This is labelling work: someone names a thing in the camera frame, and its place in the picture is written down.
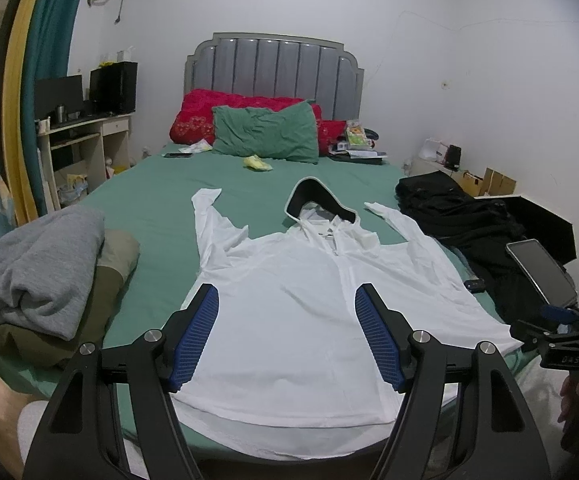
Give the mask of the person's right hand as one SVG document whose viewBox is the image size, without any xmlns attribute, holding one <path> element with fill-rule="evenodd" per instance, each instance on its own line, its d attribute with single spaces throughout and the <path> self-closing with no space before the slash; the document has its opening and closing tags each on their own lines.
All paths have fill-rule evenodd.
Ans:
<svg viewBox="0 0 579 480">
<path fill-rule="evenodd" d="M 565 424 L 569 417 L 569 412 L 575 400 L 577 382 L 573 378 L 567 376 L 562 383 L 561 392 L 561 412 L 559 413 L 558 422 Z"/>
</svg>

